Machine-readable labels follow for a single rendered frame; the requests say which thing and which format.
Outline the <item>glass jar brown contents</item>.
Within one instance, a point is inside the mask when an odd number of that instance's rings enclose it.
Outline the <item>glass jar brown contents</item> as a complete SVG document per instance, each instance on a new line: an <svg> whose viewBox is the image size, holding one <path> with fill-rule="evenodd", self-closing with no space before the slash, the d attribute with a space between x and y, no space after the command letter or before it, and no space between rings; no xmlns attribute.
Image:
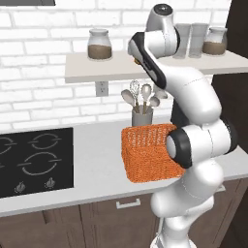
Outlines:
<svg viewBox="0 0 248 248"><path fill-rule="evenodd" d="M210 27L205 37L202 52L208 55L223 55L227 47L227 28Z"/></svg>
<svg viewBox="0 0 248 248"><path fill-rule="evenodd" d="M107 29L93 28L89 30L87 53L90 59L106 60L112 57L111 42Z"/></svg>

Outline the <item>brown drawer front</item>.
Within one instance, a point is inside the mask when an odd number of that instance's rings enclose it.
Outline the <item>brown drawer front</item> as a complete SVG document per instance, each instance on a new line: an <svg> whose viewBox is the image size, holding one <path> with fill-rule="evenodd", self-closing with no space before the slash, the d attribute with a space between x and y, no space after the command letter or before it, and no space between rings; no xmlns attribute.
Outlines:
<svg viewBox="0 0 248 248"><path fill-rule="evenodd" d="M140 199L140 205L117 209L116 202ZM80 206L86 248L150 248L158 218L150 207L150 194L97 201Z"/></svg>

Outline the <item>grey utensil pot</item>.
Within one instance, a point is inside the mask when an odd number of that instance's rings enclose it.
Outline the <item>grey utensil pot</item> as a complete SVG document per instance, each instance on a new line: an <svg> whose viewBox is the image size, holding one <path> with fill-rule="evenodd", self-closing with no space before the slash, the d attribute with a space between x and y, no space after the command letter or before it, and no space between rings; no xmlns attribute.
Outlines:
<svg viewBox="0 0 248 248"><path fill-rule="evenodd" d="M151 125L153 120L153 108L147 107L146 112L142 113L143 106L139 107L139 112L132 109L132 126Z"/></svg>

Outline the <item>pale wall shelf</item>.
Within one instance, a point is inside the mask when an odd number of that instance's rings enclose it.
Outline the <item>pale wall shelf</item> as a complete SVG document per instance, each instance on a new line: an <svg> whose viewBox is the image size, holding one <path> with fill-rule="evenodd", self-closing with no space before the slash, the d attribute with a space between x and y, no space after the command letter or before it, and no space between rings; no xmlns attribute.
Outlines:
<svg viewBox="0 0 248 248"><path fill-rule="evenodd" d="M185 59L164 57L159 61L169 66L194 67L204 75L248 73L248 59L230 51L223 56L204 54L201 58ZM90 60L86 53L66 56L66 83L140 78L148 78L148 75L126 51L115 51L113 57L107 61Z"/></svg>

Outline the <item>white wall socket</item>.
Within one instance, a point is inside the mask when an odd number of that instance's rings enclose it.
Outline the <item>white wall socket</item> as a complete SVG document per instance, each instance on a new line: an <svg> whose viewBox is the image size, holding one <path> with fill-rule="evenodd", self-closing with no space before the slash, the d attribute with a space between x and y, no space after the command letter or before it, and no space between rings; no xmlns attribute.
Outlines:
<svg viewBox="0 0 248 248"><path fill-rule="evenodd" d="M95 90L97 97L106 97L109 94L109 83L107 81L96 81Z"/></svg>

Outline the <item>orange woven basket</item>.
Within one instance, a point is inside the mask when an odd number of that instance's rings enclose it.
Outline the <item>orange woven basket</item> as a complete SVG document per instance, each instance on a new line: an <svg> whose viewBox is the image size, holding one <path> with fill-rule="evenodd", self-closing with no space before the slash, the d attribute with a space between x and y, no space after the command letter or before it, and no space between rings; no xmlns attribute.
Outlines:
<svg viewBox="0 0 248 248"><path fill-rule="evenodd" d="M173 124L127 127L121 132L121 155L127 178L144 183L180 177L181 168L168 154L166 138Z"/></svg>

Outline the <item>dark range hood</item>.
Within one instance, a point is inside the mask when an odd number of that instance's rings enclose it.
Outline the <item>dark range hood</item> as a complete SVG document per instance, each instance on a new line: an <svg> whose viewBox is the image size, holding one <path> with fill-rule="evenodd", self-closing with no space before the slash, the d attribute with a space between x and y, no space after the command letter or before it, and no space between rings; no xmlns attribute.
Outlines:
<svg viewBox="0 0 248 248"><path fill-rule="evenodd" d="M0 7L55 6L55 0L0 0Z"/></svg>

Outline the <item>dark brown tall cabinet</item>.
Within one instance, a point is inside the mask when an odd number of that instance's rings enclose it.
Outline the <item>dark brown tall cabinet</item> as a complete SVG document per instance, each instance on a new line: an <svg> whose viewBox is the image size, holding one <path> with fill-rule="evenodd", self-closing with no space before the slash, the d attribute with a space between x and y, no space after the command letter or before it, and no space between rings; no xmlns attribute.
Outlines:
<svg viewBox="0 0 248 248"><path fill-rule="evenodd" d="M248 0L232 0L226 27L228 51L248 59ZM212 85L248 154L248 73L214 75Z"/></svg>

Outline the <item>black hob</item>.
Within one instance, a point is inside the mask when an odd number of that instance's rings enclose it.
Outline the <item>black hob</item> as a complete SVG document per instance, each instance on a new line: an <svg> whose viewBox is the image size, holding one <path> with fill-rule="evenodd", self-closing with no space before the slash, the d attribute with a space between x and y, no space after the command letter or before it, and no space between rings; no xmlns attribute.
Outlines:
<svg viewBox="0 0 248 248"><path fill-rule="evenodd" d="M51 177L55 185L47 189ZM15 192L19 182L21 194ZM72 127L0 135L0 199L73 187Z"/></svg>

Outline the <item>brown cupboard door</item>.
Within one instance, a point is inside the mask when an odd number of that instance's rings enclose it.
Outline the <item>brown cupboard door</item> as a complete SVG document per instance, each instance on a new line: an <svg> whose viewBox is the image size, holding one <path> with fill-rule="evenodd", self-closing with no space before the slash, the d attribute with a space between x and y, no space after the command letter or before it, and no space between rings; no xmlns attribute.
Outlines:
<svg viewBox="0 0 248 248"><path fill-rule="evenodd" d="M214 206L191 226L189 237L197 248L218 248L248 188L248 178L224 182L225 191L214 195Z"/></svg>
<svg viewBox="0 0 248 248"><path fill-rule="evenodd" d="M85 248L79 208L1 217L0 248Z"/></svg>

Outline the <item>metal whisk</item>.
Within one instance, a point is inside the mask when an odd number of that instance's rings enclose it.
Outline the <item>metal whisk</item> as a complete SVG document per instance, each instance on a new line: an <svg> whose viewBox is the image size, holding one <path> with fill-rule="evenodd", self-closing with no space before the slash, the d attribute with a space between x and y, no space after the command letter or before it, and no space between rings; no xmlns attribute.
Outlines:
<svg viewBox="0 0 248 248"><path fill-rule="evenodd" d="M139 93L140 93L140 83L137 80L132 80L130 82L130 91L135 98L136 106L139 105Z"/></svg>

